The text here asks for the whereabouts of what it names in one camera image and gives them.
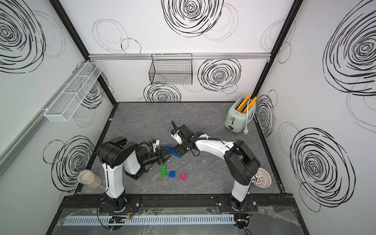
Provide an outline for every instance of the green lego brick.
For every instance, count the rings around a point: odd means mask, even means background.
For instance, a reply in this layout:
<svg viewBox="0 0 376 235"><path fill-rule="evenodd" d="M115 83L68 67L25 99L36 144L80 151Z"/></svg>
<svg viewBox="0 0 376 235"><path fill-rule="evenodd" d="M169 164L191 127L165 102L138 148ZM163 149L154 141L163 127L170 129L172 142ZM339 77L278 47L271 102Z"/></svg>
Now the green lego brick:
<svg viewBox="0 0 376 235"><path fill-rule="evenodd" d="M166 177L166 165L161 165L161 177Z"/></svg>

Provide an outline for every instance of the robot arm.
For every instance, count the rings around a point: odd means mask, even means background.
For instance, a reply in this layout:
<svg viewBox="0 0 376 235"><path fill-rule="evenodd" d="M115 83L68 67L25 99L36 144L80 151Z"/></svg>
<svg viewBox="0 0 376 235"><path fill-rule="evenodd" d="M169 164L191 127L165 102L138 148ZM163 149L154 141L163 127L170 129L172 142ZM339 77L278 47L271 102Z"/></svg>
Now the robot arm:
<svg viewBox="0 0 376 235"><path fill-rule="evenodd" d="M174 150L180 156L189 150L205 151L224 159L235 179L232 189L231 204L236 209L245 205L248 190L251 182L256 180L255 174L260 167L260 161L252 153L249 147L242 141L226 142L217 138L211 138L203 132L193 133L185 125L176 127L171 136L178 142ZM149 153L143 146L134 142L128 142L123 137L103 143L97 150L97 155L105 170L106 178L106 201L114 208L115 212L121 212L126 200L124 198L124 186L122 182L122 168L126 175L138 179L144 172L145 166L155 162L165 163L170 157L172 147L153 146L153 153Z"/></svg>
<svg viewBox="0 0 376 235"><path fill-rule="evenodd" d="M226 161L235 179L231 203L234 208L242 208L250 185L253 180L256 180L255 174L260 167L260 161L249 147L242 140L235 143L221 141L202 132L193 133L185 125L177 128L175 123L171 122L174 126L171 136L178 142L174 149L180 156L187 153L189 149L196 149L209 152Z"/></svg>

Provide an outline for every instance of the blue toy block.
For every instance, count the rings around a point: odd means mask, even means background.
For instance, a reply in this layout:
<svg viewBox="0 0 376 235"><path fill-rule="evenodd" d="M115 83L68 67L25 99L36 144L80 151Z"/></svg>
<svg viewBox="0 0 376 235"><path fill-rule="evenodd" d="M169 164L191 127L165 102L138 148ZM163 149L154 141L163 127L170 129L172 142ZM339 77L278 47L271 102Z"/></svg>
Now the blue toy block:
<svg viewBox="0 0 376 235"><path fill-rule="evenodd" d="M170 178L175 178L175 171L170 171L170 174L168 176Z"/></svg>
<svg viewBox="0 0 376 235"><path fill-rule="evenodd" d="M179 154L174 149L170 152L170 155L173 156L173 157L176 157L176 158L180 158Z"/></svg>

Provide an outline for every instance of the mint green toaster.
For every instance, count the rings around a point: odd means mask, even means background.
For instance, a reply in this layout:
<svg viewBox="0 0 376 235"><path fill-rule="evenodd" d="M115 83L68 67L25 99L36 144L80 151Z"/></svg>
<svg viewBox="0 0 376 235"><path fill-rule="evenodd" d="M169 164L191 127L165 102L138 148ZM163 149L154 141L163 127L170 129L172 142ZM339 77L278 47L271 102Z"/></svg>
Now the mint green toaster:
<svg viewBox="0 0 376 235"><path fill-rule="evenodd" d="M224 121L224 125L233 132L241 132L246 127L247 122L247 113L242 113L241 111L237 111L238 106L243 102L244 98L239 98L230 108L227 113L226 120ZM252 105L252 107L248 110L248 120L252 118L252 114L255 111L256 103Z"/></svg>

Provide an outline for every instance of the white cable tray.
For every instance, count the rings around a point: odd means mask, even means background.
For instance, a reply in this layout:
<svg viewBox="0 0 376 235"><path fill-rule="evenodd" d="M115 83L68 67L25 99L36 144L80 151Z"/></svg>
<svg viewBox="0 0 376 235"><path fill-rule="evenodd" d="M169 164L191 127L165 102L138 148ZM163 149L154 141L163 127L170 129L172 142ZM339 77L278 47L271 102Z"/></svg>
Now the white cable tray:
<svg viewBox="0 0 376 235"><path fill-rule="evenodd" d="M47 109L44 116L50 121L69 121L102 71L103 67L100 63L86 63Z"/></svg>
<svg viewBox="0 0 376 235"><path fill-rule="evenodd" d="M112 221L112 216L106 215L71 215L64 220L63 226L100 225L176 225L176 224L235 224L233 214L224 215L134 215L119 223Z"/></svg>

